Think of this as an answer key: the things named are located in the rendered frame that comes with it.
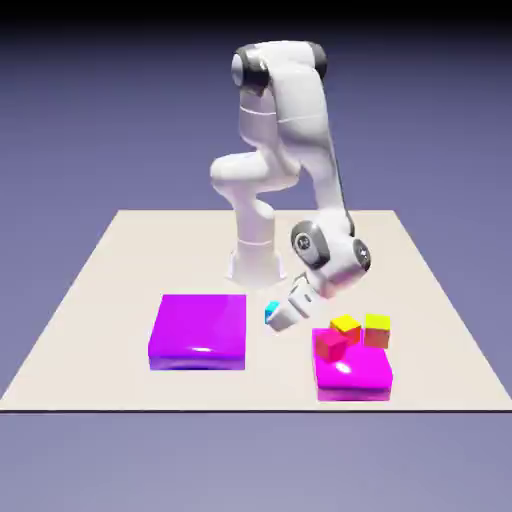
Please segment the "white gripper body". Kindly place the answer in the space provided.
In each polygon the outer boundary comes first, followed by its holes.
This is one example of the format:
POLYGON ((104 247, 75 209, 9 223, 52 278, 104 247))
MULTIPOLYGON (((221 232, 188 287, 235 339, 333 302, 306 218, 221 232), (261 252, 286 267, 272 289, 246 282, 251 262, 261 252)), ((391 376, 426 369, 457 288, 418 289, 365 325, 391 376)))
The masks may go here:
POLYGON ((319 301, 320 296, 309 283, 296 283, 285 300, 270 314, 266 323, 274 331, 284 331, 309 318, 319 301))

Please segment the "small red cube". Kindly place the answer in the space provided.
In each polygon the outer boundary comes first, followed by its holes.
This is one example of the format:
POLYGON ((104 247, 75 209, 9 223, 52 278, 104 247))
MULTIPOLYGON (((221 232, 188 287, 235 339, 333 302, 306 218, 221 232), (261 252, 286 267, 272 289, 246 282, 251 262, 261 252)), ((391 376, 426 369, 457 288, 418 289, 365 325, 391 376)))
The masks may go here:
POLYGON ((343 358, 349 339, 333 328, 316 329, 314 332, 315 355, 332 363, 343 358))

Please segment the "small yellow cube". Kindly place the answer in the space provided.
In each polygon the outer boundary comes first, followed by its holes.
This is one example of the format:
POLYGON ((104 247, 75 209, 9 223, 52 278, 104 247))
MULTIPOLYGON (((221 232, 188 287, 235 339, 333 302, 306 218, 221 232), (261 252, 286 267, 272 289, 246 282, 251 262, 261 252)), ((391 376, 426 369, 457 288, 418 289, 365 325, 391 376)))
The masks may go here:
POLYGON ((391 333, 391 320, 388 315, 365 314, 363 344, 367 347, 387 349, 391 333))
POLYGON ((332 318, 329 326, 347 338, 348 344, 354 345, 360 342, 362 326, 352 316, 345 314, 332 318))

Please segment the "large magenta box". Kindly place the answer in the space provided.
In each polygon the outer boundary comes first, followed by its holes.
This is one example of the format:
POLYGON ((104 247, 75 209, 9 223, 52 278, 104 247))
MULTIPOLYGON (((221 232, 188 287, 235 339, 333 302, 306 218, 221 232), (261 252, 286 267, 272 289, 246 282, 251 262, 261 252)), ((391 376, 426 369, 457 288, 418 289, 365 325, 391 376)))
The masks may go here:
POLYGON ((348 345, 341 360, 328 363, 315 355, 312 330, 312 360, 319 401, 387 401, 393 372, 384 349, 348 345))

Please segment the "large purple box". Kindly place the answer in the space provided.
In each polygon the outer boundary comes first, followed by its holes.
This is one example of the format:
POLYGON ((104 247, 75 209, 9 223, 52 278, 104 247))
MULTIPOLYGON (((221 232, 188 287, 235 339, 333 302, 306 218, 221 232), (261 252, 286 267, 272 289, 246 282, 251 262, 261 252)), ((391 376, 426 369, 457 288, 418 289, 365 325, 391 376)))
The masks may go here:
POLYGON ((148 342, 152 370, 243 370, 244 294, 165 294, 148 342))

